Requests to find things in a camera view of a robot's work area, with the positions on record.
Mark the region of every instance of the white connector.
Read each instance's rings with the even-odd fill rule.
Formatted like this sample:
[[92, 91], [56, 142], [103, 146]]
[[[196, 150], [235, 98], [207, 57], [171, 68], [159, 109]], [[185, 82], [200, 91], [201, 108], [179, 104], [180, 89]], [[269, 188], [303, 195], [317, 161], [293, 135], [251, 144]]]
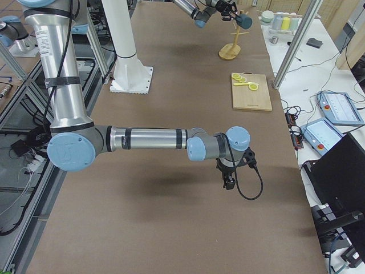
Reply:
[[35, 172], [40, 165], [44, 162], [44, 158], [40, 155], [35, 155], [34, 159], [27, 166], [31, 172]]

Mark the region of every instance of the black monitor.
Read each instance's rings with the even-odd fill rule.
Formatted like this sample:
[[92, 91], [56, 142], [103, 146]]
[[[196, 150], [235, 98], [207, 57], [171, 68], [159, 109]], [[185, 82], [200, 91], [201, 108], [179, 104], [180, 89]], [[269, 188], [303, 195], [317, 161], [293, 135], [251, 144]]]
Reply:
[[[337, 218], [354, 211], [365, 214], [365, 150], [351, 134], [312, 166], [311, 181], [321, 202], [329, 204]], [[365, 261], [365, 220], [343, 229]]]

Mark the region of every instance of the white desk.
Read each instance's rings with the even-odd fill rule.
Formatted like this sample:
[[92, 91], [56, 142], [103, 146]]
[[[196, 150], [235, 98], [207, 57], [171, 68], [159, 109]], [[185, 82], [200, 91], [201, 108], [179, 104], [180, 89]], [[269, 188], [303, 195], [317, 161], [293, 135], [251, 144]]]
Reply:
[[[269, 41], [269, 38], [273, 36], [273, 34], [269, 34], [269, 27], [262, 26], [262, 31], [265, 38], [267, 51], [270, 54], [271, 66], [273, 68], [273, 71], [277, 72], [284, 59], [287, 49], [289, 48], [287, 42], [291, 41], [293, 37], [289, 35], [279, 35], [278, 43], [276, 45], [273, 45]], [[323, 42], [323, 45], [320, 49], [316, 49], [314, 47], [306, 45], [307, 40], [312, 37]], [[299, 58], [301, 61], [299, 61], [298, 59], [294, 59], [293, 63], [289, 68], [289, 71], [305, 65], [322, 63], [323, 61], [332, 58], [335, 54], [338, 54], [338, 49], [334, 45], [330, 36], [328, 35], [325, 27], [322, 25], [322, 22], [319, 19], [315, 19], [306, 37], [304, 38], [299, 51], [297, 52], [296, 57]], [[324, 117], [319, 107], [316, 106], [317, 99], [315, 98], [315, 96], [311, 98], [312, 103], [310, 103], [309, 101], [309, 98], [312, 95], [315, 95], [317, 92], [321, 90], [347, 92], [350, 98], [356, 101], [364, 99], [362, 96], [357, 94], [353, 89], [353, 86], [356, 84], [356, 80], [352, 75], [352, 73], [349, 70], [348, 71], [338, 70], [337, 67], [334, 68], [337, 56], [320, 66], [305, 67], [297, 71], [288, 73], [279, 89], [281, 98], [287, 101], [289, 106], [298, 105], [303, 110], [306, 111], [311, 111], [312, 106], [315, 107], [316, 109], [315, 114], [313, 115], [313, 117], [310, 119], [309, 122]], [[327, 82], [332, 68], [334, 69], [332, 71], [331, 78], [328, 81], [328, 83], [325, 86], [323, 86]], [[355, 86], [355, 88], [361, 94], [363, 94], [363, 91], [358, 84]], [[358, 103], [355, 105], [357, 107], [365, 106], [364, 103]], [[302, 112], [299, 115], [297, 124], [299, 126], [306, 124], [308, 118], [311, 117], [312, 114], [313, 112], [308, 114]], [[365, 110], [360, 110], [360, 114], [362, 114], [364, 118]], [[345, 127], [345, 126], [338, 127], [338, 129], [341, 132], [345, 132], [353, 128], [354, 127]], [[364, 146], [365, 127], [358, 129], [353, 133], [354, 136], [357, 138], [357, 140]], [[319, 158], [320, 158], [319, 154], [315, 152], [307, 142], [304, 141], [304, 149], [298, 151], [298, 164], [301, 165], [307, 160], [315, 160]], [[302, 171], [302, 179], [306, 188], [307, 198], [310, 205], [315, 206], [316, 204], [321, 204], [304, 170]], [[340, 254], [342, 254], [343, 251], [345, 250], [346, 249], [339, 249], [332, 255], [331, 264], [336, 270], [343, 265], [343, 260], [340, 258]], [[362, 263], [355, 269], [346, 268], [341, 273], [364, 274], [365, 264]]]

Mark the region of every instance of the label on robot arm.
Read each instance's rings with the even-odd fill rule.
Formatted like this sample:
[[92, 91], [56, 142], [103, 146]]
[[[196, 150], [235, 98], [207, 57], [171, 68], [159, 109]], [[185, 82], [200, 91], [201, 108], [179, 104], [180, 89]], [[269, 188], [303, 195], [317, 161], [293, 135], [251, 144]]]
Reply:
[[53, 55], [48, 30], [38, 30], [36, 31], [35, 36], [38, 43], [40, 57]]

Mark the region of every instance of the wooden cutting board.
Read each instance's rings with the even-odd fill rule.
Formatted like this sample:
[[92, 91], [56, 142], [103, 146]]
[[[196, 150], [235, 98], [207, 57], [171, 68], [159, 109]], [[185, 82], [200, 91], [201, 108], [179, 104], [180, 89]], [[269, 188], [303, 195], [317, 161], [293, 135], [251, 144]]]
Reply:
[[249, 86], [234, 86], [233, 83], [238, 81], [232, 78], [232, 74], [231, 86], [233, 108], [239, 110], [273, 110], [265, 74], [239, 73], [242, 77], [247, 79], [247, 82], [255, 82], [259, 84], [258, 90], [256, 91], [250, 90]]

